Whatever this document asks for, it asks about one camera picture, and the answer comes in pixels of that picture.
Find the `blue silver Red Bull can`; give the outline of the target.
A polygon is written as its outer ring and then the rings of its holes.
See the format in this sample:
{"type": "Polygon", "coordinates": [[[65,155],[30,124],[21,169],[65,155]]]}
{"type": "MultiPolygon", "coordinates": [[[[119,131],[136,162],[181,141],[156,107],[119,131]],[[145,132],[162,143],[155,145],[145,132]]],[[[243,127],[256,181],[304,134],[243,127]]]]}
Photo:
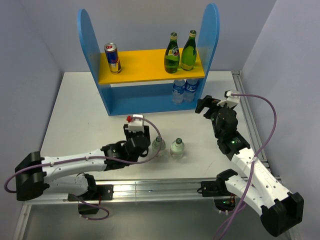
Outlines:
{"type": "Polygon", "coordinates": [[[104,52],[108,62],[110,72],[118,74],[121,72],[121,62],[118,55],[118,47],[116,44],[110,42],[104,45],[104,52]]]}

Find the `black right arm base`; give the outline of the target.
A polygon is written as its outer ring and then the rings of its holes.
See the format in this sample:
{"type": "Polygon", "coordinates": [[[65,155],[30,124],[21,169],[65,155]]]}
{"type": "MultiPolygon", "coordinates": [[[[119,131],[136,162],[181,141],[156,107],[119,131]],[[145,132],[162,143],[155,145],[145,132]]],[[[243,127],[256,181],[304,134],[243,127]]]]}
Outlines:
{"type": "Polygon", "coordinates": [[[204,198],[213,198],[218,211],[229,213],[236,207],[235,195],[227,191],[220,180],[202,181],[197,193],[204,198]]]}

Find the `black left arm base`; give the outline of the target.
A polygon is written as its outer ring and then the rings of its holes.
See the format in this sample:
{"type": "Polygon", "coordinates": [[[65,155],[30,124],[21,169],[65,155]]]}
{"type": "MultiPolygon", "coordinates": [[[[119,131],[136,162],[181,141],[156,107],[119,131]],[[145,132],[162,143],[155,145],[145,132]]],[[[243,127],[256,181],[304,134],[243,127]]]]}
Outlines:
{"type": "Polygon", "coordinates": [[[68,202],[78,202],[78,213],[80,217],[91,221],[104,220],[109,217],[110,212],[102,207],[102,201],[110,201],[113,199],[114,186],[112,184],[97,185],[93,192],[87,192],[81,196],[68,194],[68,202]],[[99,210],[106,213],[103,217],[92,217],[99,210]]]}

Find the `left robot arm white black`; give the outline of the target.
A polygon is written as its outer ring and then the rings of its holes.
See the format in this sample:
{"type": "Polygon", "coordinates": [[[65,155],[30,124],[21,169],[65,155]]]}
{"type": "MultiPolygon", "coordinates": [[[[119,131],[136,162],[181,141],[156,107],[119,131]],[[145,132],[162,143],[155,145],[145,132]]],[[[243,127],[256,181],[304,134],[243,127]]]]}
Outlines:
{"type": "Polygon", "coordinates": [[[30,201],[45,192],[95,198],[98,188],[91,172],[123,169],[148,155],[148,125],[134,120],[124,124],[123,131],[125,140],[83,154],[49,157],[41,156],[39,151],[29,153],[15,168],[16,199],[30,201]]]}

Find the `green glass Perrier bottle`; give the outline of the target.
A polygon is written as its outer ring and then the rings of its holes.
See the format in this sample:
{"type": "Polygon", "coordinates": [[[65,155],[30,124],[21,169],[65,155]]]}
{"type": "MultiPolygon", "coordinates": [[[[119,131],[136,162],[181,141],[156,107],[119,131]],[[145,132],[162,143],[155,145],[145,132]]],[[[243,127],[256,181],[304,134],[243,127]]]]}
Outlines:
{"type": "Polygon", "coordinates": [[[164,55],[164,69],[167,73],[176,73],[180,64],[180,51],[177,43],[178,34],[172,32],[164,55]]]}

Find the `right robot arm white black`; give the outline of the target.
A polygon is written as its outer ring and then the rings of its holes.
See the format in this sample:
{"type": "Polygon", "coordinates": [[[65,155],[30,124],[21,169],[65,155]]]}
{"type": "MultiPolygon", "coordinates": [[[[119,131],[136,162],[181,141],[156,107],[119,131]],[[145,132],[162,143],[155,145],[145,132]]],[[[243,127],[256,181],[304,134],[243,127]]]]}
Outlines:
{"type": "Polygon", "coordinates": [[[303,219],[304,199],[292,193],[258,158],[245,138],[238,132],[237,113],[234,110],[240,103],[240,93],[232,90],[225,92],[225,99],[219,100],[210,95],[198,99],[195,112],[201,113],[211,121],[219,150],[235,164],[248,178],[244,181],[233,169],[227,169],[216,176],[215,180],[200,183],[197,190],[203,197],[240,197],[233,214],[221,228],[226,231],[236,214],[244,206],[250,206],[260,217],[265,230],[273,237],[298,225],[303,219]]]}

